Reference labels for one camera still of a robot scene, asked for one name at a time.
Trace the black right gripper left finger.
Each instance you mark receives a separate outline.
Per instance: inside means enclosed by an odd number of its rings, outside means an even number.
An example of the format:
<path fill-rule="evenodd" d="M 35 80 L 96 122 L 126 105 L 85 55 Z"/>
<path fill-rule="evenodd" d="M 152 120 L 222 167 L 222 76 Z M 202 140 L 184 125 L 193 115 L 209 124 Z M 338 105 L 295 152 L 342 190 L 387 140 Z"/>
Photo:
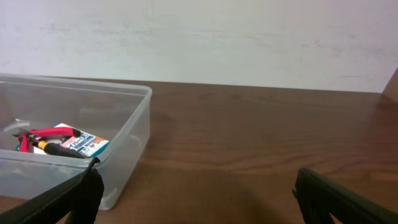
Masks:
<path fill-rule="evenodd" d="M 93 158 L 80 174 L 1 214 L 1 223 L 66 223 L 93 224 L 104 192 L 104 183 L 93 167 Z"/>

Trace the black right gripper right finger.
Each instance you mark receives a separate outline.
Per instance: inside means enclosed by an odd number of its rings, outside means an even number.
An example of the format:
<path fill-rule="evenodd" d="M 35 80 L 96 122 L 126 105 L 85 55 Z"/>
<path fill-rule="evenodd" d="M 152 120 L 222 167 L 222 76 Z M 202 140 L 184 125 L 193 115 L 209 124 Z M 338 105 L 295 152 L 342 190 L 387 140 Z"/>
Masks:
<path fill-rule="evenodd" d="M 319 173 L 298 171 L 293 189 L 306 224 L 341 223 L 395 224 L 397 214 L 361 197 Z"/>

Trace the black yellow screwdriver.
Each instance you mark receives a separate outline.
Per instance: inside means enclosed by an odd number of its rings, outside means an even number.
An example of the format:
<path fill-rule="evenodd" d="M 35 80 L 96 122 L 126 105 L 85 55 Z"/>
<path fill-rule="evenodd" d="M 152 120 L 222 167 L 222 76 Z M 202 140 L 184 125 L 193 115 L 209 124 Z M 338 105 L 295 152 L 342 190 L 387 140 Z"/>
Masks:
<path fill-rule="evenodd" d="M 65 148 L 59 144 L 55 144 L 52 142 L 46 141 L 34 141 L 32 143 L 33 146 L 40 148 L 45 153 L 53 155 L 53 156 L 63 156 L 63 157 L 72 157 L 72 158 L 79 158 L 84 159 L 85 157 L 82 156 L 79 152 L 74 151 L 72 149 Z"/>

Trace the blue white cardboard box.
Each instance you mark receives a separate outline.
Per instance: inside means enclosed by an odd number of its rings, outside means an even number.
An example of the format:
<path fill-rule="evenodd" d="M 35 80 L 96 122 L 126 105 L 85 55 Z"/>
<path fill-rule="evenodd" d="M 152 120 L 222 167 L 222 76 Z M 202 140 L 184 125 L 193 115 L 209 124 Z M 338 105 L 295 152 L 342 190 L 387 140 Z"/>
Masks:
<path fill-rule="evenodd" d="M 74 128 L 65 123 L 59 123 L 55 125 L 53 128 L 57 127 Z M 81 131 L 80 137 L 68 137 L 68 136 L 54 136 L 54 137 L 44 137 L 44 138 L 37 137 L 36 140 L 39 141 L 44 140 L 46 142 L 59 144 L 65 148 L 77 151 L 85 157 L 94 157 L 97 156 L 98 154 L 101 154 L 109 144 L 108 140 L 84 131 Z"/>

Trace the clear plastic container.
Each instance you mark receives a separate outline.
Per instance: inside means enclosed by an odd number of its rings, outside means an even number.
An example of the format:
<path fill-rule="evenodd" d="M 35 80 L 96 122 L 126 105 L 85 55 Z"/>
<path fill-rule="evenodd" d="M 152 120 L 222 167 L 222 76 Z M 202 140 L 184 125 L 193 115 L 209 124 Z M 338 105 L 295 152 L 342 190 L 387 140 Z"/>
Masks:
<path fill-rule="evenodd" d="M 96 169 L 114 206 L 150 137 L 146 86 L 1 75 L 1 195 L 30 199 L 84 171 L 86 159 L 18 152 L 15 133 L 66 124 L 109 142 Z"/>

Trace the red handled pliers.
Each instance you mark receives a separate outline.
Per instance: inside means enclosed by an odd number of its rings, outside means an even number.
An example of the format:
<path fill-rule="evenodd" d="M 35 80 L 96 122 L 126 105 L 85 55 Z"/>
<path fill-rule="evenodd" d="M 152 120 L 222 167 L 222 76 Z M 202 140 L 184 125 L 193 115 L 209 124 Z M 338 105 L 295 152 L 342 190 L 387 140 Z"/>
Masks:
<path fill-rule="evenodd" d="M 30 138 L 44 138 L 54 136 L 68 136 L 68 137 L 80 137 L 81 131 L 75 128 L 68 127 L 57 127 L 57 128 L 46 128 L 46 129 L 22 129 L 19 128 L 17 133 L 12 134 L 19 141 L 19 150 L 21 152 L 31 152 L 30 150 Z"/>

